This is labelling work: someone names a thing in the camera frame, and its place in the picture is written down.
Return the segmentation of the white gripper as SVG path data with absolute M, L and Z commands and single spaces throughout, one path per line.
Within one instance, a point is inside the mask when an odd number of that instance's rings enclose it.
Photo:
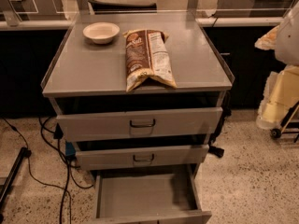
M 299 101 L 299 66 L 287 65 L 271 72 L 263 90 L 256 124 L 264 130 L 278 128 L 288 111 Z

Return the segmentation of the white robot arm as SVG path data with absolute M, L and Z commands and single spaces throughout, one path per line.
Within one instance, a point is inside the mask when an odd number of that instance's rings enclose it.
M 266 80 L 258 108 L 257 126 L 278 128 L 288 111 L 299 101 L 299 2 L 280 25 L 255 42 L 255 47 L 272 49 L 275 58 L 285 64 L 280 72 L 271 72 Z

